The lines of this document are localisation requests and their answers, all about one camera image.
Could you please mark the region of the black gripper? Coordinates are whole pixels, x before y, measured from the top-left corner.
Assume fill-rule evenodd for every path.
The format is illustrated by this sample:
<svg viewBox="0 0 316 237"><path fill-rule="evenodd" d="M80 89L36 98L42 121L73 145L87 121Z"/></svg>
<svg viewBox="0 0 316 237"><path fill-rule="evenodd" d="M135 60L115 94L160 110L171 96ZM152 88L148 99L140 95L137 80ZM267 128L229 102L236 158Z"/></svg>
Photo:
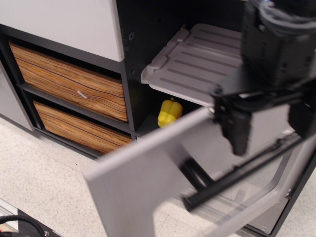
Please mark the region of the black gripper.
<svg viewBox="0 0 316 237"><path fill-rule="evenodd" d="M301 138L316 132L316 4L247 2L242 65L213 86L215 119L233 154L247 150L252 114L288 104Z"/></svg>

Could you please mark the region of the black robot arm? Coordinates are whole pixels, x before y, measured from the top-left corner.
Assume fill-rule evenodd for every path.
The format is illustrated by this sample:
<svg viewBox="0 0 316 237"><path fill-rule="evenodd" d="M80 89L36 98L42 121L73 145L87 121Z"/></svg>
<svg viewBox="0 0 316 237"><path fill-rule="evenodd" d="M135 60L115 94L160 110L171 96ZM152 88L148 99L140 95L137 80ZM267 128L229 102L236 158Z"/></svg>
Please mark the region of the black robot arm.
<svg viewBox="0 0 316 237"><path fill-rule="evenodd" d="M250 0L245 4L242 65L214 84L215 121L233 153L246 153L254 112L288 104L301 138L316 131L316 3Z"/></svg>

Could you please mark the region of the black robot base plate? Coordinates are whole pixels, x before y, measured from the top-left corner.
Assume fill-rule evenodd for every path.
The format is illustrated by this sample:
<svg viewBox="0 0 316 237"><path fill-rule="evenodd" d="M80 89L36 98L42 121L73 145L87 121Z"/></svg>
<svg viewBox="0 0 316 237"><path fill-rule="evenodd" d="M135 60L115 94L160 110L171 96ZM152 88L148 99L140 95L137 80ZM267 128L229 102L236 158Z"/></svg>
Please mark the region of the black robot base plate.
<svg viewBox="0 0 316 237"><path fill-rule="evenodd" d="M18 213L18 215L23 215L23 216L29 217L33 221L38 222L38 224L42 227L42 229L45 232L48 232L48 236L49 237L60 237L61 236L57 232L55 232L53 229L51 229L50 227L44 225L40 221L34 219L32 216L28 215L27 213L23 212L22 210L18 209L17 213ZM30 237L39 237L40 236L39 232L37 231L37 229L34 226L32 226L30 223L27 223L27 222L24 222L24 221L22 221L22 222L18 221L18 231L20 233L27 234Z"/></svg>

